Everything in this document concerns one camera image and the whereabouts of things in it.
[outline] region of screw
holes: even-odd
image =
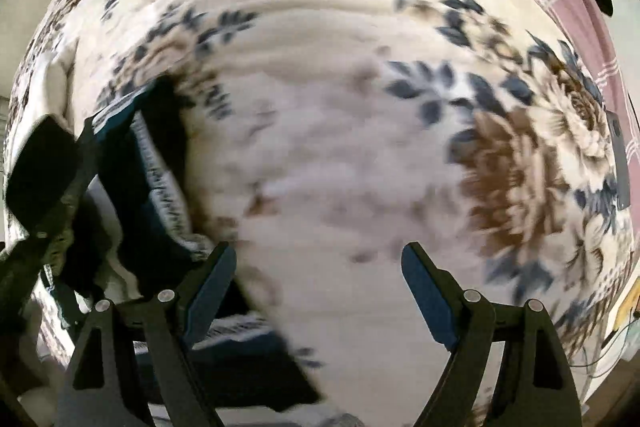
[[[173,290],[162,290],[158,294],[158,300],[160,302],[170,302],[174,300],[175,292]]]
[[[101,301],[98,301],[97,304],[95,305],[95,310],[98,313],[102,313],[107,311],[109,309],[109,306],[111,306],[111,303],[107,299],[102,299]]]
[[[537,299],[531,299],[529,301],[529,308],[531,308],[535,312],[541,312],[543,309],[545,309],[545,307],[542,305],[542,302]]]
[[[479,302],[481,299],[481,295],[476,290],[467,290],[463,293],[465,301],[468,302]]]

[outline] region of blue gripper pad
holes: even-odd
[[[190,348],[206,336],[235,272],[236,251],[226,247],[187,311],[187,324],[182,336],[187,347]]]
[[[404,280],[414,295],[433,339],[452,351],[458,345],[453,313],[410,245],[402,249],[401,267]]]

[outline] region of bed sheet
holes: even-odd
[[[610,95],[538,1],[54,0],[17,73],[5,165],[51,71],[76,134],[170,74],[194,225],[235,243],[242,289],[327,400],[366,425],[411,424],[447,353],[404,284],[403,244],[491,300],[540,298],[570,359],[593,355],[588,333],[636,261]]]

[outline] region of bed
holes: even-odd
[[[5,169],[43,115],[79,136],[87,118],[108,134],[131,112],[122,140],[142,160],[105,138],[110,161],[88,190],[111,239],[91,282],[113,301],[170,284],[175,255],[158,275],[144,247],[157,221],[180,263],[232,241],[236,300],[197,349],[203,373],[226,371],[229,387],[211,392],[228,417],[260,405],[300,425],[411,425],[447,358],[399,271],[413,240],[491,300],[542,300],[586,400],[615,363],[622,337],[593,361],[638,276],[640,130],[606,5],[53,0],[16,75]],[[620,118],[624,169],[606,109]],[[142,203],[127,199],[136,176]],[[144,211],[131,214],[135,204]],[[10,253],[25,231],[10,213],[6,222]],[[63,364],[73,340],[51,288],[72,277],[73,232],[55,238],[34,290],[40,337]],[[254,382],[271,391],[238,398],[221,346],[233,360],[271,349]],[[275,381],[284,362],[273,349],[302,369]],[[137,352],[143,360],[145,346]],[[470,425],[486,414],[498,357]],[[274,405],[274,389],[288,401]]]

